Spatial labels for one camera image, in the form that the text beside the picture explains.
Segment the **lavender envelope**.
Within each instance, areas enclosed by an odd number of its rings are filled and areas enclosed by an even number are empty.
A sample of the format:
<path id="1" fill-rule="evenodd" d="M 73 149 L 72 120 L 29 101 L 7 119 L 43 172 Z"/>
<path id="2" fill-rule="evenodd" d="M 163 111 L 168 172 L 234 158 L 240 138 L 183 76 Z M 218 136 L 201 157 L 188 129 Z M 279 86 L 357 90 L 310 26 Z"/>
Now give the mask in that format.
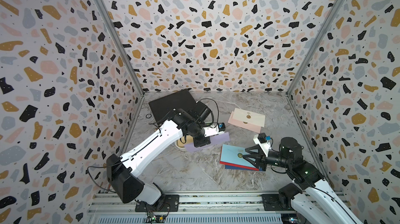
<path id="1" fill-rule="evenodd" d="M 205 146 L 196 148 L 193 143 L 189 143 L 189 144 L 186 144 L 184 146 L 184 148 L 186 151 L 193 153 L 193 152 L 208 149 L 213 146 L 223 144 L 223 143 L 229 142 L 229 141 L 230 141 L 230 136 L 229 136 L 229 133 L 226 132 L 224 134 L 215 135 L 215 136 L 210 137 L 210 144 L 207 144 Z"/>

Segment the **dark blue envelope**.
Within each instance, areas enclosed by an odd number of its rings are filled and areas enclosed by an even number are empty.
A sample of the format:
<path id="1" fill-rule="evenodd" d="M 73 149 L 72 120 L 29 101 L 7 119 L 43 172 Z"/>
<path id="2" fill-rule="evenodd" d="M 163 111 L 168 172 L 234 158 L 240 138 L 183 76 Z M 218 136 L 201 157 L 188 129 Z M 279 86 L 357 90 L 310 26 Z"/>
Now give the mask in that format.
<path id="1" fill-rule="evenodd" d="M 231 169 L 231 170 L 248 170 L 248 171 L 256 171 L 255 168 L 248 168 L 248 167 L 235 167 L 235 166 L 229 166 L 225 165 L 225 169 Z"/>

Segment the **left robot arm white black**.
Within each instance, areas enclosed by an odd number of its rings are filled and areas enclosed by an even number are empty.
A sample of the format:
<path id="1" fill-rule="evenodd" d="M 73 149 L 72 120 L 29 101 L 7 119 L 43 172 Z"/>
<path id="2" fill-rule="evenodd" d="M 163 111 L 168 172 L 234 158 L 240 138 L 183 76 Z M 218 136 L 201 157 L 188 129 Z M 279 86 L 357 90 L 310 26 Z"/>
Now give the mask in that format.
<path id="1" fill-rule="evenodd" d="M 110 155 L 106 160 L 107 181 L 124 204 L 137 200 L 155 205 L 161 201 L 162 190 L 143 182 L 139 175 L 175 141 L 191 136 L 194 146 L 201 148 L 210 144 L 211 137 L 226 130 L 225 124 L 218 122 L 218 116 L 201 101 L 189 111 L 174 108 L 163 120 L 157 131 L 137 147 L 120 156 Z"/>

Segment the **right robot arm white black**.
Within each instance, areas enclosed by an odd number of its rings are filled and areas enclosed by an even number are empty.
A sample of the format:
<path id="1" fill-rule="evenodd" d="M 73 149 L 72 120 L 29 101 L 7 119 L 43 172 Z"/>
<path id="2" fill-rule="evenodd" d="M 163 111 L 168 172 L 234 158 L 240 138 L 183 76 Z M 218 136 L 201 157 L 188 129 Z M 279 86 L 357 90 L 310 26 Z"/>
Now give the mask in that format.
<path id="1" fill-rule="evenodd" d="M 359 218 L 338 197 L 326 177 L 303 157 L 302 146 L 292 137 L 282 138 L 278 150 L 260 133 L 242 158 L 256 169 L 283 168 L 292 180 L 278 193 L 280 208 L 291 208 L 311 224 L 359 224 Z"/>

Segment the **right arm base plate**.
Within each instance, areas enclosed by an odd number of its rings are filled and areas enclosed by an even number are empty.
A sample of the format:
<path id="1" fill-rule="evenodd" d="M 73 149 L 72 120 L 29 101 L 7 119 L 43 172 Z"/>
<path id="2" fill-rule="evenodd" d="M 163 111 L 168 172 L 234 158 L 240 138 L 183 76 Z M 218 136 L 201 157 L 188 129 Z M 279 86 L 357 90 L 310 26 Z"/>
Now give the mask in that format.
<path id="1" fill-rule="evenodd" d="M 293 210 L 290 199 L 283 194 L 262 194 L 261 201 L 264 211 Z"/>

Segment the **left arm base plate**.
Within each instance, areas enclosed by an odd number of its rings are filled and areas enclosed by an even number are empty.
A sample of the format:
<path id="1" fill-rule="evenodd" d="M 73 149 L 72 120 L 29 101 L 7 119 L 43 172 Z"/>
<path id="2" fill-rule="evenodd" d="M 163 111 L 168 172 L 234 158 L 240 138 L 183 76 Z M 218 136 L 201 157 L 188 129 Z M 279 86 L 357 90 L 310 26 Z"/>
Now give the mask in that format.
<path id="1" fill-rule="evenodd" d="M 144 201 L 138 201 L 135 207 L 135 212 L 177 212 L 179 208 L 179 195 L 163 194 L 154 204 L 148 204 Z"/>

